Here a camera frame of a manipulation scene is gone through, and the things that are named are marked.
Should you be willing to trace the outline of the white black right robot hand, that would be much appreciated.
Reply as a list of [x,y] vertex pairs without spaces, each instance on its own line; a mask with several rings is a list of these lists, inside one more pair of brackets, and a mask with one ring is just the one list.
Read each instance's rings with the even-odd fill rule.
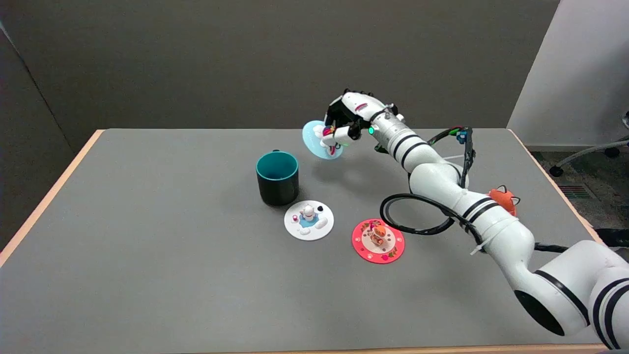
[[324,115],[320,143],[326,148],[348,146],[360,139],[362,130],[373,134],[376,118],[395,118],[405,122],[395,104],[384,104],[373,93],[363,90],[344,90],[330,103]]

